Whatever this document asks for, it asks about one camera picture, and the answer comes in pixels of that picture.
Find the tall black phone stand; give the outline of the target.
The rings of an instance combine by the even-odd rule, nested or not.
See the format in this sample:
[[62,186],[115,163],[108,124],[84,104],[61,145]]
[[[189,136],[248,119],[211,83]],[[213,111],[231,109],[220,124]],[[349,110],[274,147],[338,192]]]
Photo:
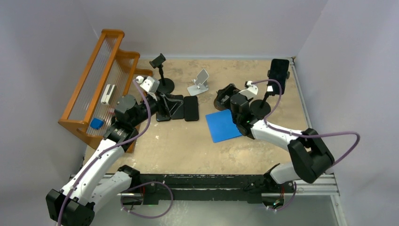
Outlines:
[[262,100],[254,100],[250,104],[250,110],[258,118],[262,119],[271,112],[271,106],[267,103],[267,98],[270,96],[280,95],[279,86],[276,82],[267,81],[267,89]]

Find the black round-base phone stand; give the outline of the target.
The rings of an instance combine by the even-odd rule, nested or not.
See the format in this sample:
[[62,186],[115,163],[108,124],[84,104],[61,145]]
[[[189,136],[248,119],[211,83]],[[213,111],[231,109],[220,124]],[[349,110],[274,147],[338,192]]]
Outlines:
[[152,66],[153,69],[158,68],[160,74],[160,79],[159,79],[160,84],[157,88],[157,91],[161,93],[170,94],[174,91],[175,84],[171,79],[164,77],[163,63],[165,61],[166,61],[165,56],[162,53],[160,53],[154,60],[150,61],[149,64]]

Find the black smartphone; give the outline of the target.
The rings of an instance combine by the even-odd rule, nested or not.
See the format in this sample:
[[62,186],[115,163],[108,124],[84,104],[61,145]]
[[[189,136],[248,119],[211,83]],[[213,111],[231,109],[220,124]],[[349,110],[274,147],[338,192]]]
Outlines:
[[180,120],[184,118],[184,97],[179,95],[181,104],[175,104],[172,108],[173,114],[171,115],[172,120]]

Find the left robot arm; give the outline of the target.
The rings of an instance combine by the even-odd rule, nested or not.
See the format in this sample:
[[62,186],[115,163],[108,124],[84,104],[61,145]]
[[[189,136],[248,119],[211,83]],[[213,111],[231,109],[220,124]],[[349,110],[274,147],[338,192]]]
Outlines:
[[114,107],[113,124],[108,128],[94,155],[80,171],[61,189],[52,189],[46,196],[50,218],[59,226],[88,226],[95,214],[120,192],[136,192],[144,186],[159,184],[173,192],[163,181],[145,181],[138,170],[123,165],[106,182],[100,183],[108,169],[119,159],[143,132],[137,125],[147,121],[150,126],[152,115],[158,113],[172,116],[182,108],[183,100],[171,94],[149,93],[138,103],[132,95],[118,99]]

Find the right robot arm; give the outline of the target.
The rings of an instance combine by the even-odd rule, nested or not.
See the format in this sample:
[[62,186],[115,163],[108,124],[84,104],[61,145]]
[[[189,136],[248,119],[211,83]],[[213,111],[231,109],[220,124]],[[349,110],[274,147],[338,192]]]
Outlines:
[[217,91],[214,106],[230,111],[232,122],[241,135],[288,151],[289,163],[278,163],[265,173],[267,190],[275,192],[283,183],[299,179],[311,184],[333,166],[335,159],[316,130],[288,130],[265,122],[251,111],[249,101],[250,98],[231,83]]

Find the black phone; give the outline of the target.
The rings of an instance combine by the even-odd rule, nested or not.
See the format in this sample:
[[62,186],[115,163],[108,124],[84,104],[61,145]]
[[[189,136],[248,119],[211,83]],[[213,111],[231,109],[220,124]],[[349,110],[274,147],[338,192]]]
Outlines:
[[184,120],[198,121],[199,120],[199,103],[196,96],[184,97]]
[[169,115],[162,115],[160,113],[156,113],[156,121],[158,122],[164,122],[164,121],[170,121],[171,117]]
[[287,59],[272,59],[268,71],[268,78],[279,82],[282,95],[285,92],[287,78],[289,77],[289,64],[290,61]]

